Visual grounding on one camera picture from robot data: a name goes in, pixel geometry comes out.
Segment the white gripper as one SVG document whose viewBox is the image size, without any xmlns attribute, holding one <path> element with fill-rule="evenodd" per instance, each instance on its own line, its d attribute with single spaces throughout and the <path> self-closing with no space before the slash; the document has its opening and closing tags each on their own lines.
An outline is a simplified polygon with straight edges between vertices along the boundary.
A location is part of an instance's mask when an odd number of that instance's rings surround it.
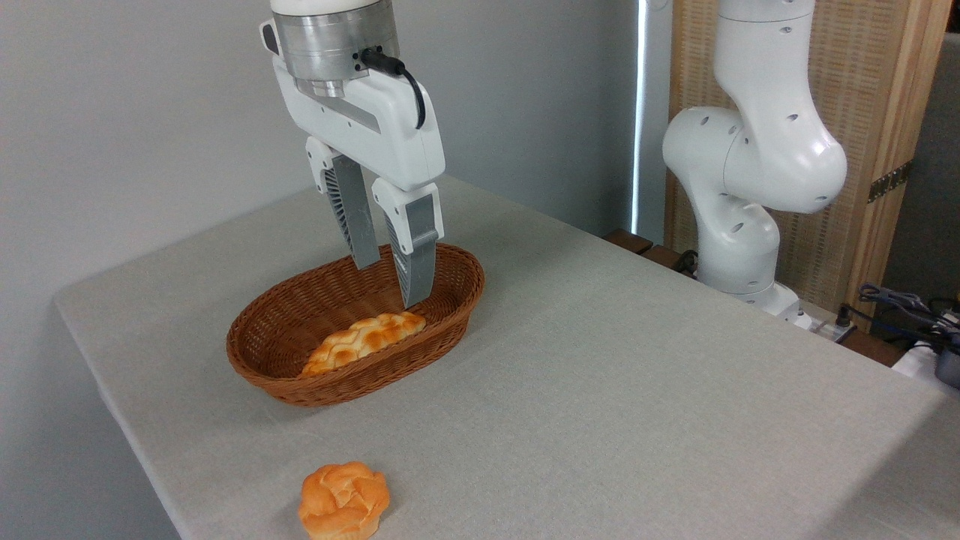
<svg viewBox="0 0 960 540">
<path fill-rule="evenodd" d="M 271 61 L 292 120 L 312 136 L 305 149 L 316 188 L 329 199 L 356 267 L 380 260 L 362 165 L 382 177 L 371 192 L 386 219 L 405 308 L 421 303 L 431 294 L 437 242 L 445 236 L 432 181 L 446 159 L 429 94 L 422 92 L 426 120 L 417 129 L 415 95 L 406 81 L 373 72 L 347 81 L 343 97 L 311 97 L 281 58 Z"/>
</svg>

